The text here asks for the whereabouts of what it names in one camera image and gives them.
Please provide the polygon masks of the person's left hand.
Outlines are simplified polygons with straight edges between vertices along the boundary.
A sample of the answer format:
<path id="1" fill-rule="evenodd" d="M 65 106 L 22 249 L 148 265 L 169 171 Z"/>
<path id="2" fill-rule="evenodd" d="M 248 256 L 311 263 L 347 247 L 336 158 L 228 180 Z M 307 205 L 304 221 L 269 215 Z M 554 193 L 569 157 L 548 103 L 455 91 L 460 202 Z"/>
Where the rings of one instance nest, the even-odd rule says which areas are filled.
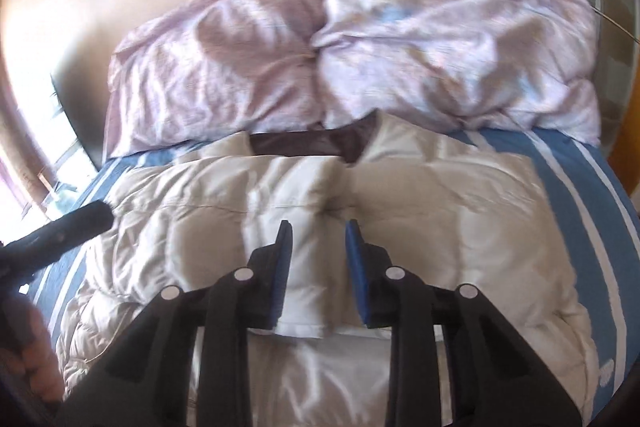
<path id="1" fill-rule="evenodd" d="M 44 403 L 60 403 L 64 398 L 65 385 L 42 313 L 25 295 L 17 294 L 11 305 L 14 303 L 26 317 L 32 341 L 25 343 L 18 352 L 2 348 L 1 362 L 11 374 L 21 377 Z"/>

